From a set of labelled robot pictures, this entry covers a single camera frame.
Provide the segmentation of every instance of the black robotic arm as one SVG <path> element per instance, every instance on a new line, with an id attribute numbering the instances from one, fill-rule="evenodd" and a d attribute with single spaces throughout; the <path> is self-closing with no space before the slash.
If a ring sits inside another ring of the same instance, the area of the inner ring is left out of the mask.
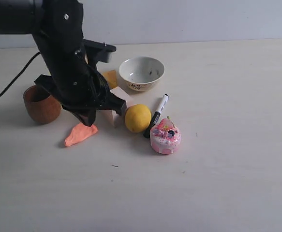
<path id="1" fill-rule="evenodd" d="M 91 126 L 96 110 L 122 115 L 126 101 L 110 92 L 96 67 L 108 62 L 116 47 L 84 40 L 82 23 L 78 0 L 0 0 L 0 34 L 32 34 L 51 73 L 35 83 Z"/>

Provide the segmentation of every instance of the yellow sponge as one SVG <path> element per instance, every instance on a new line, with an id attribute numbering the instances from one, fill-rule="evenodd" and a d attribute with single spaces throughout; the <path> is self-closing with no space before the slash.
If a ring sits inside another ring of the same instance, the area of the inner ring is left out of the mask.
<path id="1" fill-rule="evenodd" d="M 110 89 L 114 89 L 117 87 L 116 70 L 104 72 L 102 73 L 102 76 L 106 79 Z"/>

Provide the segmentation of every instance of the yellow lemon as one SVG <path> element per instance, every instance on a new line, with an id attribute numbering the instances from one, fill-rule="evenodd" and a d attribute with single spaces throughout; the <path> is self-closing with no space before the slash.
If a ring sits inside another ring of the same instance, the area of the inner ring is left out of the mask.
<path id="1" fill-rule="evenodd" d="M 140 133 L 149 126 L 151 112 L 147 106 L 139 104 L 131 106 L 125 116 L 126 127 L 133 133 Z"/>

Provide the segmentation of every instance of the pink toy cake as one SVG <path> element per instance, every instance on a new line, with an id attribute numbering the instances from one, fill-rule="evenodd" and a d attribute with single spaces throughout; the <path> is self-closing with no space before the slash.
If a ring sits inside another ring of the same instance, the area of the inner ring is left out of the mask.
<path id="1" fill-rule="evenodd" d="M 160 154 L 168 155 L 176 152 L 180 140 L 180 131 L 169 118 L 164 118 L 150 130 L 150 145 Z"/>

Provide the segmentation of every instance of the white table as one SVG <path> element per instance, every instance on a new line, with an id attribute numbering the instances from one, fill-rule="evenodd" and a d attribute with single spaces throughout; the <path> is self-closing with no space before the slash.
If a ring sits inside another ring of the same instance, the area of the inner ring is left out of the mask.
<path id="1" fill-rule="evenodd" d="M 0 50 L 0 92 L 36 51 Z M 102 117 L 63 148 L 76 118 L 36 126 L 23 104 L 39 57 L 0 99 L 0 232 L 282 232 L 282 39 L 118 46 L 99 70 L 142 55 L 166 73 L 133 97 L 153 110 L 169 94 L 178 153 Z"/>

